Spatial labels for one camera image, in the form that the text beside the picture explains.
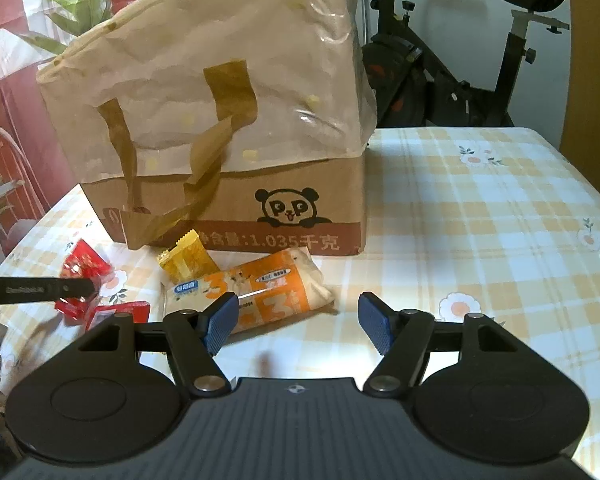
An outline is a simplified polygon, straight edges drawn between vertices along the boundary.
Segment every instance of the circular base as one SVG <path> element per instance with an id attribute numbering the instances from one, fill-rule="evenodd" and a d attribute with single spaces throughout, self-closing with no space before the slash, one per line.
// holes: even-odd
<path id="1" fill-rule="evenodd" d="M 160 440 L 180 411 L 174 384 L 133 360 L 53 364 L 17 384 L 5 406 L 13 436 L 43 460 L 95 464 L 129 457 Z"/>
<path id="2" fill-rule="evenodd" d="M 577 386 L 546 368 L 445 368 L 416 390 L 414 414 L 460 455 L 507 465 L 550 460 L 579 441 L 589 407 Z"/>

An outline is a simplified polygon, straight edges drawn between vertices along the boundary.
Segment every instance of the brown paper handle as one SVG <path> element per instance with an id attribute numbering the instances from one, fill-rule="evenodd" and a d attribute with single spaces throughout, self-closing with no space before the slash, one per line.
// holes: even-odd
<path id="1" fill-rule="evenodd" d="M 140 189 L 136 186 L 136 176 L 138 176 L 138 155 L 136 147 L 131 141 L 131 133 L 126 126 L 125 115 L 122 112 L 118 98 L 114 97 L 109 101 L 98 106 L 98 113 L 102 116 L 109 128 L 109 140 L 113 144 L 120 165 L 122 166 L 122 175 L 125 177 L 126 188 L 128 190 L 126 198 L 126 208 L 134 211 L 136 208 L 142 208 L 142 197 Z"/>
<path id="2" fill-rule="evenodd" d="M 192 140 L 191 177 L 183 183 L 186 202 L 160 215 L 142 205 L 138 154 L 118 99 L 110 99 L 97 108 L 109 128 L 109 140 L 120 158 L 127 187 L 126 210 L 120 211 L 120 218 L 129 249 L 153 242 L 181 219 L 204 209 L 218 186 L 222 152 L 238 129 L 258 117 L 258 103 L 245 60 L 205 68 L 204 75 L 216 101 L 218 124 Z"/>

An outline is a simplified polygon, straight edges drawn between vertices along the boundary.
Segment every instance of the white wall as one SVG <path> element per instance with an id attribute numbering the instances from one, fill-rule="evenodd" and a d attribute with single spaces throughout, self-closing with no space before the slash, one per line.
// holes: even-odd
<path id="1" fill-rule="evenodd" d="M 396 0 L 400 14 L 401 1 Z M 513 7 L 501 0 L 411 1 L 416 3 L 411 27 L 456 78 L 494 89 Z M 372 35 L 378 13 L 370 14 Z M 547 15 L 570 23 L 569 0 Z M 557 147 L 567 103 L 571 33 L 558 36 L 531 23 L 527 46 L 537 50 L 538 57 L 533 65 L 522 64 L 509 112 L 516 126 L 534 129 Z"/>

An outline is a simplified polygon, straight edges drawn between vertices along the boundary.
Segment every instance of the checkered tablecloth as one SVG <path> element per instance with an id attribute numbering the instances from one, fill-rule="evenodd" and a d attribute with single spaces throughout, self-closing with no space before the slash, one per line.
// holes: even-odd
<path id="1" fill-rule="evenodd" d="M 368 236 L 363 254 L 315 257 L 336 295 L 331 310 L 236 336 L 219 353 L 228 377 L 352 376 L 379 356 L 356 317 L 371 290 L 396 310 L 460 321 L 483 312 L 578 383 L 591 405 L 575 459 L 600 478 L 600 195 L 535 132 L 381 130 L 366 152 Z M 84 238 L 118 270 L 106 303 L 147 300 L 161 317 L 157 250 L 110 241 L 77 187 L 0 267 L 0 276 L 55 276 Z M 256 258 L 212 253 L 221 268 Z M 77 337 L 50 304 L 4 307 L 0 387 Z M 454 357 L 433 359 L 433 366 Z M 161 356 L 142 361 L 168 371 Z"/>

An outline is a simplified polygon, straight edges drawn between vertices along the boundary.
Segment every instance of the flower pattern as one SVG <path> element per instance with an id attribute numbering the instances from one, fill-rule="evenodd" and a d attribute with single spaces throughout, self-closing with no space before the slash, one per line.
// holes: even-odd
<path id="1" fill-rule="evenodd" d="M 443 321 L 462 323 L 466 314 L 481 311 L 478 300 L 462 292 L 452 292 L 440 301 L 439 314 Z"/>
<path id="2" fill-rule="evenodd" d="M 74 234 L 71 236 L 71 241 L 67 242 L 67 245 L 64 246 L 64 250 L 66 252 L 68 252 L 69 249 L 71 249 L 79 239 L 80 239 L 80 231 L 74 232 Z"/>
<path id="3" fill-rule="evenodd" d="M 124 270 L 116 270 L 113 277 L 100 287 L 100 295 L 108 298 L 110 304 L 124 303 L 128 289 L 125 288 L 127 275 Z"/>
<path id="4" fill-rule="evenodd" d="M 18 355 L 9 354 L 1 363 L 0 371 L 0 388 L 5 387 L 8 383 L 16 378 L 17 381 L 29 375 L 33 370 L 38 368 L 45 359 L 38 355 Z"/>
<path id="5" fill-rule="evenodd" d="M 460 146 L 460 161 L 469 168 L 481 168 L 483 166 L 506 166 L 490 148 L 476 152 L 472 148 Z"/>
<path id="6" fill-rule="evenodd" d="M 600 239 L 593 231 L 593 222 L 591 221 L 591 218 L 583 218 L 582 223 L 584 225 L 584 229 L 580 229 L 578 231 L 578 234 L 576 235 L 578 240 L 587 249 L 595 253 L 599 253 L 600 256 Z"/>

